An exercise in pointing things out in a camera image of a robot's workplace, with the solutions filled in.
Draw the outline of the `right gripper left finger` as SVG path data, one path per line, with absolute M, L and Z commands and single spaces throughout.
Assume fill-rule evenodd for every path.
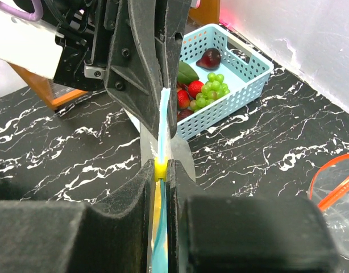
M 147 272 L 154 168 L 97 205 L 0 201 L 0 272 Z

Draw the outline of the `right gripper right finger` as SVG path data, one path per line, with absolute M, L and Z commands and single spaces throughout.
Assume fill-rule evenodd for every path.
M 317 206 L 301 197 L 205 192 L 179 160 L 167 169 L 169 272 L 335 272 L 339 253 Z

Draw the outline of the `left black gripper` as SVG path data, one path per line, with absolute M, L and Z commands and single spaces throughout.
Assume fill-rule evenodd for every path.
M 178 64 L 191 1 L 14 3 L 57 31 L 63 52 L 53 82 L 83 91 L 106 89 L 152 135 L 159 129 L 163 77 L 163 86 L 171 89 L 169 134 L 176 135 Z

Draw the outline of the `blue zip clear bag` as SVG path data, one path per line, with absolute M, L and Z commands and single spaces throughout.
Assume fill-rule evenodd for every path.
M 176 159 L 184 164 L 185 172 L 191 179 L 196 177 L 193 159 L 188 142 L 178 134 L 171 137 L 169 132 L 168 108 L 171 89 L 163 88 L 160 92 L 159 121 L 156 135 L 139 123 L 141 165 L 154 164 L 150 169 L 149 184 L 153 186 L 149 204 L 153 212 L 150 220 L 151 247 L 149 272 L 168 272 L 168 228 L 167 228 L 167 166 L 168 160 Z

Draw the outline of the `red fake strawberries bunch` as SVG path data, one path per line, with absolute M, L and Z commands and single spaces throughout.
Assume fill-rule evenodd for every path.
M 177 121 L 195 113 L 200 107 L 196 98 L 201 93 L 204 83 L 198 73 L 189 64 L 180 61 L 177 74 Z

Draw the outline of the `dark red fake plum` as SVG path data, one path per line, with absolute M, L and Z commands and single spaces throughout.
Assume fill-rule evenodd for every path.
M 219 68 L 221 63 L 221 53 L 216 48 L 207 49 L 202 57 L 196 62 L 200 68 L 214 71 Z

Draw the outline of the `green fake grapes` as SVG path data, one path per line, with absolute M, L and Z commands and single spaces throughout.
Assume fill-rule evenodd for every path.
M 200 80 L 192 81 L 187 91 L 190 97 L 189 109 L 194 113 L 230 93 L 224 75 L 214 72 L 207 75 L 206 83 Z

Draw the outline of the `light blue plastic basket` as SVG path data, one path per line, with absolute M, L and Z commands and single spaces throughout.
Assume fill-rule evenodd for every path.
M 207 24 L 184 36 L 180 61 L 190 65 L 200 81 L 209 71 L 196 66 L 205 50 L 216 48 L 222 60 L 215 74 L 222 74 L 230 92 L 177 124 L 177 136 L 188 140 L 257 99 L 273 71 L 273 63 L 220 25 Z

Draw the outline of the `red zip clear bag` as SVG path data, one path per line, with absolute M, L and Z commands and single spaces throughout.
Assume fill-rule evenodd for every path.
M 317 171 L 308 198 L 322 212 L 341 255 L 349 259 L 349 153 L 331 159 Z

